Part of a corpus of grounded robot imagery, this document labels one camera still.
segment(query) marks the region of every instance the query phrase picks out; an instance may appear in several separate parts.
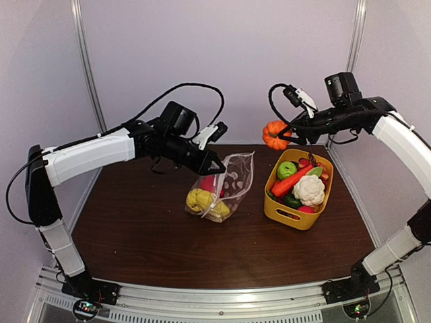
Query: yellow basket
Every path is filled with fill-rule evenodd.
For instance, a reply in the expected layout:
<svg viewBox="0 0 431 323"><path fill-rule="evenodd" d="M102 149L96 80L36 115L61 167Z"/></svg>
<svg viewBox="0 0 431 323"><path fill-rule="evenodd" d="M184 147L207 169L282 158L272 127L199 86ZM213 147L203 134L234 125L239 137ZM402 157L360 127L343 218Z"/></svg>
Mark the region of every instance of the yellow basket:
<svg viewBox="0 0 431 323"><path fill-rule="evenodd" d="M332 187L332 179L334 175L334 167L332 163L323 157L314 155L316 158L316 162L322 163L326 167L326 171L329 174L329 181L325 188L325 200L322 204L318 206L318 210L316 213L304 213L298 210L295 210L291 207L287 207L283 204L280 204L273 199L271 199L267 191L271 192L271 188L277 180L277 169L278 166L282 162L298 162L300 158L308 159L308 152L298 150L298 149L288 149L286 150L278 159L277 164L275 165L267 184L265 185L265 215L274 220L278 221L282 224L289 225L299 230L308 230L312 227L312 225L319 218L320 214L325 210L326 203L328 202L329 193L331 192Z"/></svg>

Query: orange pumpkin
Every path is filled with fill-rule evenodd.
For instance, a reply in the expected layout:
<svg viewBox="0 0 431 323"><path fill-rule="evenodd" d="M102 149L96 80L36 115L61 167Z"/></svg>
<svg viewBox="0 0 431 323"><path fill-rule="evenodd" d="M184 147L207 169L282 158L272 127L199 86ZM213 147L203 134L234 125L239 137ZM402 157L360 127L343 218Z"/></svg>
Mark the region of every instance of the orange pumpkin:
<svg viewBox="0 0 431 323"><path fill-rule="evenodd" d="M273 121L267 124L263 129L263 141L268 147L275 150L286 150L290 141L281 140L277 137L278 133L287 127L287 124L281 120ZM292 130L289 130L284 134L285 136L291 136Z"/></svg>

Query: wooden table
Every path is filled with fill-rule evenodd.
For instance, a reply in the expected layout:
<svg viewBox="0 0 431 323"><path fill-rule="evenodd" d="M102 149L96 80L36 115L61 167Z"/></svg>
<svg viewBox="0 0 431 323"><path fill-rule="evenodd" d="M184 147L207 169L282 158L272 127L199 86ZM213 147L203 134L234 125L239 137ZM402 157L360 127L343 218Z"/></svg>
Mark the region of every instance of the wooden table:
<svg viewBox="0 0 431 323"><path fill-rule="evenodd" d="M221 224L185 212L197 179L187 169L158 176L149 171L150 159L140 159L102 170L73 232L96 278L184 288L290 285L349 275L373 249L338 172L325 212L310 230L298 231L263 213L263 188L280 152L261 145L213 148L220 157L256 151L251 191ZM311 150L329 159L323 146Z"/></svg>

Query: green apple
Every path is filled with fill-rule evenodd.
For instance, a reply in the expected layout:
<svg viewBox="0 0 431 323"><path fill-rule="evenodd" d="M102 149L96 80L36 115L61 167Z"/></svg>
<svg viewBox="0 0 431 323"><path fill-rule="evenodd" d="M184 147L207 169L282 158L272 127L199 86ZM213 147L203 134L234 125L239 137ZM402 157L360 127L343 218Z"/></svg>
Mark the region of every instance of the green apple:
<svg viewBox="0 0 431 323"><path fill-rule="evenodd" d="M295 174L298 170L296 169L296 166L292 162L283 161L280 166L278 166L277 169L277 177L280 180L284 180L289 176L292 176Z"/></svg>

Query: white backdrop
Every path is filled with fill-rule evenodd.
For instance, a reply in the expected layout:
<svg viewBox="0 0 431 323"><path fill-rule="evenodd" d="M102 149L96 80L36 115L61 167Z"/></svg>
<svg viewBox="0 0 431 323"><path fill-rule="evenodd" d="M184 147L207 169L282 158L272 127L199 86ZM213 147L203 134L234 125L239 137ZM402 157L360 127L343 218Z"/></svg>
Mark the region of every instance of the white backdrop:
<svg viewBox="0 0 431 323"><path fill-rule="evenodd" d="M386 98L429 143L430 12L429 0L368 1L364 40L355 70L364 96ZM359 141L335 149L381 241L403 227L426 201L413 175L375 138L363 133ZM420 322L430 322L431 248L414 254L401 268Z"/></svg>
<svg viewBox="0 0 431 323"><path fill-rule="evenodd" d="M222 143L262 143L276 117L274 83L302 87L322 108L323 79L345 70L356 1L83 1L90 59L108 127L132 117L178 83L218 86L226 97ZM219 106L206 89L180 89L169 100L198 112L205 126ZM278 96L287 119L300 111Z"/></svg>
<svg viewBox="0 0 431 323"><path fill-rule="evenodd" d="M43 264L52 264L40 235L12 219L4 203L12 175L28 149L64 144L97 133L68 0L0 1L0 322L24 321ZM56 188L65 221L93 172ZM11 189L11 206L28 219L24 175Z"/></svg>

